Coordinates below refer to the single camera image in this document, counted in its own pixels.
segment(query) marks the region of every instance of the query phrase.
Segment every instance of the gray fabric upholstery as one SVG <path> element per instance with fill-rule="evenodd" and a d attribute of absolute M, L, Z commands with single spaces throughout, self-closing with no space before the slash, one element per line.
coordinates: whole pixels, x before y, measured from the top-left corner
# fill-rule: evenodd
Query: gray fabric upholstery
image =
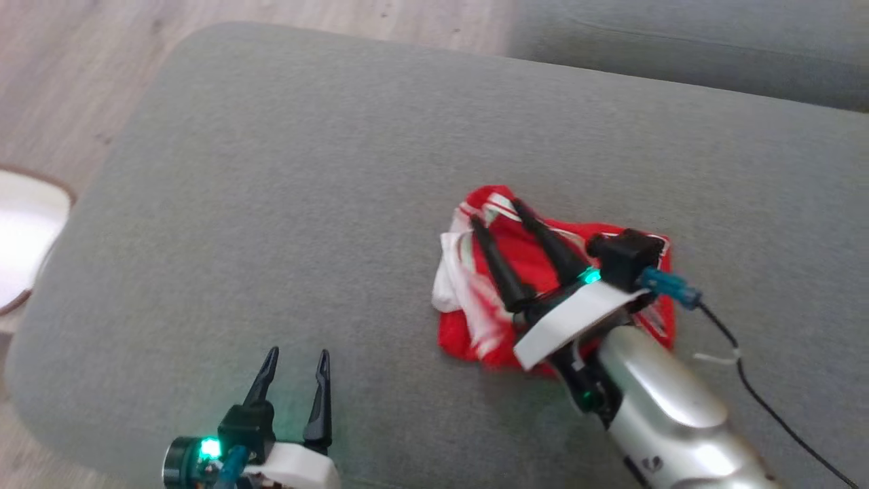
<path fill-rule="evenodd" d="M 332 352 L 348 487 L 633 487 L 559 385 L 446 357 L 430 287 L 464 195 L 664 232 L 750 375 L 860 482 L 869 117 L 565 66 L 252 24 L 185 41 L 73 211 L 10 351 L 44 444 L 157 487 L 272 345 L 300 435 Z M 678 353 L 725 352 L 681 313 Z M 742 390 L 691 362 L 796 487 L 830 487 Z"/>
<path fill-rule="evenodd" d="M 521 0 L 510 56 L 869 111 L 853 0 Z"/>

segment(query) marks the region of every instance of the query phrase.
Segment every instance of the blue cable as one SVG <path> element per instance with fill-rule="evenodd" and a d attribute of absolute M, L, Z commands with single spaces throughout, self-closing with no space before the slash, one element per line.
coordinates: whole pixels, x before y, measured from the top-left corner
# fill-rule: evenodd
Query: blue cable
<path fill-rule="evenodd" d="M 214 489 L 235 489 L 235 482 L 242 476 L 244 466 L 248 464 L 248 454 L 248 449 L 241 445 L 236 445 L 229 451 L 226 462 L 223 462 L 223 467 L 217 474 Z"/>
<path fill-rule="evenodd" d="M 684 278 L 651 266 L 640 275 L 640 285 L 656 294 L 673 298 L 689 311 L 697 308 L 703 295 L 699 290 L 689 287 Z"/>

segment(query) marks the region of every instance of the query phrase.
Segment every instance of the wooden floor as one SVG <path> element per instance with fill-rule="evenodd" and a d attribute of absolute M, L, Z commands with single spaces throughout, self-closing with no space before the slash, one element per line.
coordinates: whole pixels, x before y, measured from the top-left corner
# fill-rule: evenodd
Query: wooden floor
<path fill-rule="evenodd" d="M 502 55 L 514 0 L 0 0 L 0 163 L 81 193 L 178 42 L 227 21 Z M 14 330 L 20 312 L 0 318 Z M 8 337 L 0 335 L 0 365 Z M 30 439 L 0 384 L 0 487 L 124 487 Z"/>

